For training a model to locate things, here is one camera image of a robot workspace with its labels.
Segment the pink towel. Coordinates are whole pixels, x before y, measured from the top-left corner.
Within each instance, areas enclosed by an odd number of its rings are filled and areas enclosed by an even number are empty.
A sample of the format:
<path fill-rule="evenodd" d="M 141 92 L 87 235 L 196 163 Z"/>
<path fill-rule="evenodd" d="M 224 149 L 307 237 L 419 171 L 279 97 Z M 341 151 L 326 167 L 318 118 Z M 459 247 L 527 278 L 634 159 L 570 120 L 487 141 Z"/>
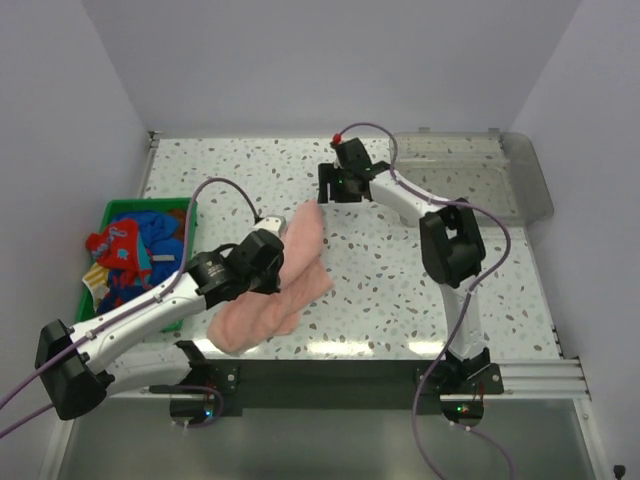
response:
<path fill-rule="evenodd" d="M 323 212 L 316 201 L 298 206 L 283 238 L 280 291 L 249 292 L 224 305 L 214 315 L 207 339 L 225 353 L 238 354 L 270 337 L 292 333 L 302 310 L 333 288 L 321 259 L 324 230 Z"/>

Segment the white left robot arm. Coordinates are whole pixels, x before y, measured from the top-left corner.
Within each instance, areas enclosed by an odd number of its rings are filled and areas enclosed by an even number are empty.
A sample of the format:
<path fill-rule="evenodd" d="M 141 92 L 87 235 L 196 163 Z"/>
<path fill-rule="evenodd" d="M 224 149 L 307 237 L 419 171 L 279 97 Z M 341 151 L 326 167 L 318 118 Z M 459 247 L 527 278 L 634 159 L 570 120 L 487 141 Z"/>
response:
<path fill-rule="evenodd" d="M 184 272 L 107 314 L 74 328 L 60 320 L 47 324 L 35 367 L 58 417 L 76 419 L 111 395 L 143 386 L 201 390 L 208 369 L 183 349 L 149 360 L 132 359 L 128 351 L 149 334 L 246 292 L 279 292 L 283 263 L 281 233 L 256 226 L 240 244 L 196 255 Z"/>

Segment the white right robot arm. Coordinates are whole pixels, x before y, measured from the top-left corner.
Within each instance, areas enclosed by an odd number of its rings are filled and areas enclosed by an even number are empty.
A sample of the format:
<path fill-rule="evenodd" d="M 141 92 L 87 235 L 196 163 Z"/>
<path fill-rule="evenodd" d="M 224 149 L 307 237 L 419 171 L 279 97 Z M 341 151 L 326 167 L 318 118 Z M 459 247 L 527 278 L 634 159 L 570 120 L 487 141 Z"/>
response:
<path fill-rule="evenodd" d="M 387 162 L 374 163 L 358 138 L 336 134 L 331 148 L 336 160 L 318 166 L 318 201 L 374 202 L 419 230 L 423 268 L 440 288 L 448 332 L 444 353 L 428 368 L 426 383 L 438 393 L 470 391 L 491 364 L 471 289 L 486 258 L 472 209 L 462 198 L 450 201 L 417 187 Z"/>

